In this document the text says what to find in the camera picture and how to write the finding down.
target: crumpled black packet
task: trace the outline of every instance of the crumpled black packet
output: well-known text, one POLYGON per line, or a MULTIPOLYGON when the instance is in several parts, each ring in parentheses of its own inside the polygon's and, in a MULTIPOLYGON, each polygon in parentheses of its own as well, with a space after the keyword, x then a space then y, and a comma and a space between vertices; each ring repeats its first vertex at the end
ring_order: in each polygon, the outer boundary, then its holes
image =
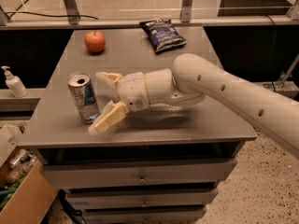
POLYGON ((149 36, 149 41, 156 52, 187 44, 171 23, 170 19, 142 21, 139 23, 149 36))

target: silver can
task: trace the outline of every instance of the silver can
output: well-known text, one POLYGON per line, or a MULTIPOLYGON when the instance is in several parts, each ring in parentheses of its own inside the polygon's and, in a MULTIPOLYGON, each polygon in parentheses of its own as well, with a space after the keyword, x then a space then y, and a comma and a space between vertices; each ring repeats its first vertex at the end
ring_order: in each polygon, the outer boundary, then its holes
POLYGON ((25 149, 20 149, 17 154, 9 161, 9 167, 15 168, 19 166, 22 162, 26 161, 28 158, 28 151, 25 149))
POLYGON ((83 72, 73 73, 68 77, 67 85, 82 121, 86 124, 93 123, 100 111, 90 76, 83 72))

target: speckled floor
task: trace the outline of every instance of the speckled floor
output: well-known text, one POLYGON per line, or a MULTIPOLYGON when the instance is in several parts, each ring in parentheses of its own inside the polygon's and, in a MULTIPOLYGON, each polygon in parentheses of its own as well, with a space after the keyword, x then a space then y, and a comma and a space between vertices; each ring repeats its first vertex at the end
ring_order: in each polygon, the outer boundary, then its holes
MULTIPOLYGON (((237 159, 238 165, 219 184, 219 194, 196 224, 299 223, 299 160, 262 133, 243 146, 237 159)), ((49 224, 72 223, 58 200, 46 219, 49 224)))

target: red apple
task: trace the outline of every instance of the red apple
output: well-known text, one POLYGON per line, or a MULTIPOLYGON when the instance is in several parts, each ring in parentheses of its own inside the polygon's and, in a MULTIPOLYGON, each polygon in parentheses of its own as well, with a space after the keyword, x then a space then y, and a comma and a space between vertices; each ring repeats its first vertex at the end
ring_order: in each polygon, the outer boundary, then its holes
POLYGON ((101 32, 89 32, 84 36, 85 46, 89 52, 98 53, 104 50, 106 40, 101 32))

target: white bottle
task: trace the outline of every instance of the white bottle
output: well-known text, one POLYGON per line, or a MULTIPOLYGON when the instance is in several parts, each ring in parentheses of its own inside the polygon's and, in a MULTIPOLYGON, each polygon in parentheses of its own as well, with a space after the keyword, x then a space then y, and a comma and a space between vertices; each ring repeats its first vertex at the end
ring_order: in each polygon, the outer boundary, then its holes
POLYGON ((17 76, 13 76, 8 69, 9 66, 1 66, 1 68, 5 71, 4 75, 6 76, 7 80, 7 86, 12 91, 14 96, 20 98, 25 96, 28 93, 28 90, 26 90, 25 86, 21 82, 21 80, 17 76))

